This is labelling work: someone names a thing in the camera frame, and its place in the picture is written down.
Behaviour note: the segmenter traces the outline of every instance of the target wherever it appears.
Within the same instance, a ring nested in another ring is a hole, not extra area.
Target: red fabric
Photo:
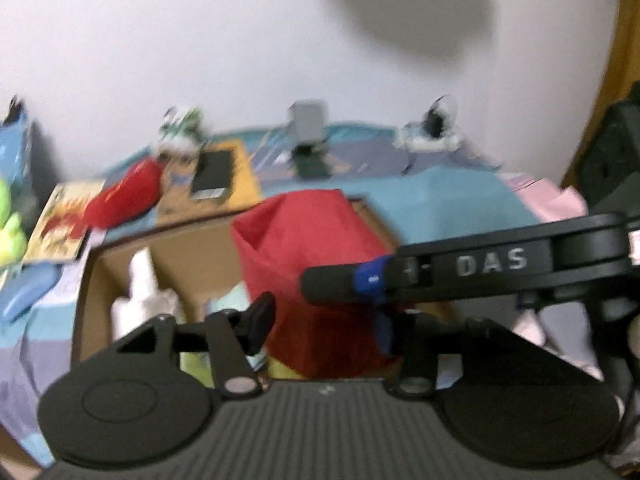
[[[249,295],[276,297],[269,354],[308,378],[359,376],[393,362],[380,355],[370,306],[317,306],[300,293],[310,266],[353,264],[388,251],[339,190],[298,191],[258,204],[232,223]]]
[[[142,215],[160,200],[162,166],[145,158],[124,178],[94,197],[84,210],[84,222],[93,228],[111,229]]]

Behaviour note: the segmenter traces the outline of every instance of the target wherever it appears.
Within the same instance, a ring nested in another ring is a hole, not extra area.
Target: red pouch
[[[313,379],[359,376],[394,362],[378,351],[370,306],[311,305],[300,292],[307,267],[388,254],[340,190],[275,196],[238,215],[231,232],[251,300],[267,290],[276,297],[272,357]]]

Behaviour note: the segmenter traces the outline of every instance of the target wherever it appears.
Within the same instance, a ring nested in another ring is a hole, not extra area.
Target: open box
[[[351,204],[390,252],[398,246],[397,238],[363,200],[353,200]],[[129,262],[144,247],[151,250],[160,287],[172,288],[178,294],[188,322],[202,321],[206,301],[223,296],[242,280],[230,233],[233,216],[163,227],[92,249],[80,288],[72,367],[111,343],[111,304],[116,298],[128,296]],[[425,304],[421,308],[444,319],[454,316],[449,303]]]

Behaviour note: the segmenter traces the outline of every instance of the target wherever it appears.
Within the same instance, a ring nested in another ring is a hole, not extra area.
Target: white wall
[[[14,92],[63,178],[149,143],[171,104],[217,130],[402,124],[450,92],[509,167],[558,180],[590,115],[617,0],[0,0],[0,102]],[[550,139],[556,144],[551,146]]]

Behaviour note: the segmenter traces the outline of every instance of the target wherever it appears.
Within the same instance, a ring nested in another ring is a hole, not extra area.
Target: black phone
[[[191,181],[193,200],[226,199],[231,194],[234,174],[234,152],[216,150],[200,152]]]

